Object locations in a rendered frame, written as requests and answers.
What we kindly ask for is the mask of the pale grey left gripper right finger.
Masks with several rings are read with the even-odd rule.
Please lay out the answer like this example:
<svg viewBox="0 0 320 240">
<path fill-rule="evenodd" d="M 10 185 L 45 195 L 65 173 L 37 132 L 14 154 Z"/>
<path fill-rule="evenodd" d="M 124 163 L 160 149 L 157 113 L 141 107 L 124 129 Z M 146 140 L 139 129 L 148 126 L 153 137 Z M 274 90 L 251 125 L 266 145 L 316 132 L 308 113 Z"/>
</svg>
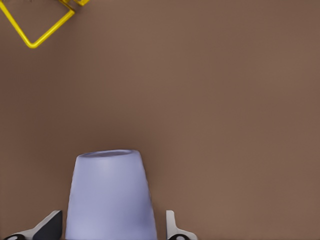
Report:
<svg viewBox="0 0 320 240">
<path fill-rule="evenodd" d="M 178 228 L 174 211 L 166 210 L 166 240 L 198 240 L 198 237 L 193 232 Z"/>
</svg>

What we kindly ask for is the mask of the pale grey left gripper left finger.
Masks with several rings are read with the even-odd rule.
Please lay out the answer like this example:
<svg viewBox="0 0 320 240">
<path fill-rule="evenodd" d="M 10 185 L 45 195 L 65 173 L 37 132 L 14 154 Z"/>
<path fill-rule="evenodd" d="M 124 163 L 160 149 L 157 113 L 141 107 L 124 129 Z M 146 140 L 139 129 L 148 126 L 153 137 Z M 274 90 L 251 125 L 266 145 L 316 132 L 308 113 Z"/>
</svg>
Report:
<svg viewBox="0 0 320 240">
<path fill-rule="evenodd" d="M 63 233 L 63 211 L 54 210 L 35 227 L 13 233 L 3 240 L 60 240 Z"/>
</svg>

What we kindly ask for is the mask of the lavender blue cup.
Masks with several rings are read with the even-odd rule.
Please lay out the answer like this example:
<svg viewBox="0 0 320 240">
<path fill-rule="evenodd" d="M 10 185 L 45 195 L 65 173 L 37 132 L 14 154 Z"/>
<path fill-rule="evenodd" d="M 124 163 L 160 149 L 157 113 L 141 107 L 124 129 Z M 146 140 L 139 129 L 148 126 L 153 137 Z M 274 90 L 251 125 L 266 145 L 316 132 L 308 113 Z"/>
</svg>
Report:
<svg viewBox="0 0 320 240">
<path fill-rule="evenodd" d="M 149 185 L 139 151 L 89 152 L 76 158 L 66 240 L 157 240 Z"/>
</svg>

